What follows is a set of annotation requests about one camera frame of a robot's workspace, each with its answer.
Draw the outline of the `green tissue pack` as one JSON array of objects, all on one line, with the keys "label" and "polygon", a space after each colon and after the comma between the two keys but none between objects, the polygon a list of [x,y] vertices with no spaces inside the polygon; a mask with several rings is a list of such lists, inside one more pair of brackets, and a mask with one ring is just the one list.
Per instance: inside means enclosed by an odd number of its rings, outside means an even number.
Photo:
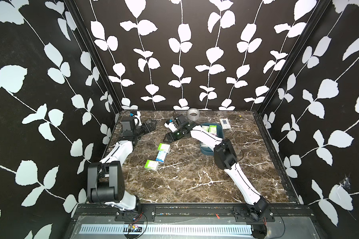
[{"label": "green tissue pack", "polygon": [[166,143],[160,143],[158,146],[158,151],[164,151],[166,153],[170,153],[170,144],[166,144]]},{"label": "green tissue pack", "polygon": [[159,162],[158,162],[158,161],[155,161],[155,160],[147,160],[146,163],[145,163],[144,168],[145,168],[146,170],[157,171],[158,166],[159,166]]},{"label": "green tissue pack", "polygon": [[204,129],[206,132],[209,132],[209,126],[208,125],[202,125],[202,129]]},{"label": "green tissue pack", "polygon": [[217,125],[210,125],[208,128],[208,132],[217,135]]}]

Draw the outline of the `blue tissue pack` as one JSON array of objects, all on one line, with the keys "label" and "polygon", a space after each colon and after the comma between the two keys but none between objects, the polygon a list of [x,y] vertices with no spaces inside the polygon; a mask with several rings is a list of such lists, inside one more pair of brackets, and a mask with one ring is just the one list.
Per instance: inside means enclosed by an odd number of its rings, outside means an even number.
[{"label": "blue tissue pack", "polygon": [[165,159],[166,159],[166,156],[167,156],[166,151],[159,150],[158,154],[157,154],[157,157],[156,157],[156,161],[159,162],[159,163],[164,163]]}]

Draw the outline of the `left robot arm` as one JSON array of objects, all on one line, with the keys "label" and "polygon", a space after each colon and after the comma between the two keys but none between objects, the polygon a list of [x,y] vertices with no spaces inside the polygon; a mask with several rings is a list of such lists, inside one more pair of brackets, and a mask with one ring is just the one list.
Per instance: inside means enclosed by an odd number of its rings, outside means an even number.
[{"label": "left robot arm", "polygon": [[100,162],[92,163],[87,171],[87,199],[91,204],[112,206],[122,211],[140,211],[137,196],[128,193],[122,172],[122,165],[133,152],[142,136],[156,130],[157,121],[147,120],[136,124],[136,117],[121,121],[121,133],[111,152]]}]

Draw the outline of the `teal storage box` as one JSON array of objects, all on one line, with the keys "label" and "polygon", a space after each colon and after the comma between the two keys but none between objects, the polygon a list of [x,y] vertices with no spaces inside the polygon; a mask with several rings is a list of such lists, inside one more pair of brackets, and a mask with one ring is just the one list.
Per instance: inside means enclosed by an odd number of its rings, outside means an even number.
[{"label": "teal storage box", "polygon": [[203,123],[202,125],[208,125],[208,126],[217,125],[217,135],[211,134],[209,132],[208,133],[210,135],[207,135],[206,133],[203,133],[203,132],[200,133],[201,134],[201,141],[200,141],[201,153],[204,155],[207,155],[207,156],[213,156],[213,149],[211,149],[209,147],[209,145],[211,143],[216,143],[216,140],[215,140],[216,137],[221,138],[221,139],[224,138],[222,126],[218,123]]}]

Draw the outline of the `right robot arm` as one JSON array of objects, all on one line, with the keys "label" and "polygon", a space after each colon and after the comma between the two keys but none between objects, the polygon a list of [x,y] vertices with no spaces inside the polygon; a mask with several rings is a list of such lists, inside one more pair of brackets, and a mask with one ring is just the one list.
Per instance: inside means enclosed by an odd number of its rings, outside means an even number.
[{"label": "right robot arm", "polygon": [[176,127],[173,122],[165,124],[171,131],[164,137],[165,143],[172,143],[190,136],[199,140],[213,150],[214,163],[219,169],[226,172],[233,180],[244,197],[247,214],[254,222],[259,222],[265,217],[268,209],[267,200],[254,188],[243,173],[237,159],[237,155],[231,141],[223,139],[207,132],[201,125],[191,121]]}]

